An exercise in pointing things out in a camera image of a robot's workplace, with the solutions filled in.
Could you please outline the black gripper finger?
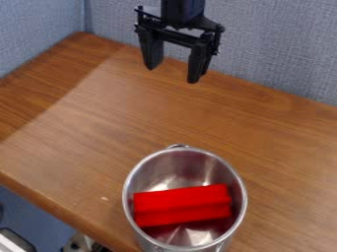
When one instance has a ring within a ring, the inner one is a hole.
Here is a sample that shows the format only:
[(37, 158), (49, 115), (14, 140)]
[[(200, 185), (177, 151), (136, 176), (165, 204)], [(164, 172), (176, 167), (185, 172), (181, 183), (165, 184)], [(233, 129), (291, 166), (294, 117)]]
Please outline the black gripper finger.
[(144, 26), (137, 28), (137, 33), (145, 66), (154, 70), (164, 61), (164, 40), (156, 31), (148, 30)]
[(208, 72), (208, 68), (212, 62), (213, 39), (213, 33), (205, 31), (192, 43), (188, 75), (188, 82), (191, 84), (197, 83), (203, 75)]

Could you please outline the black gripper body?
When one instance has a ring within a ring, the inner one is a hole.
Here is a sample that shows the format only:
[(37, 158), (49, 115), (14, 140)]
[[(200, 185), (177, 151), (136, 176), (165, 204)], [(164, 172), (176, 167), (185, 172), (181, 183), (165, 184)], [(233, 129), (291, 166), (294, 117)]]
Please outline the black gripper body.
[(161, 0), (158, 7), (138, 5), (138, 19), (154, 19), (164, 27), (176, 30), (200, 30), (215, 35), (213, 54), (219, 54), (225, 27), (205, 16), (207, 0)]

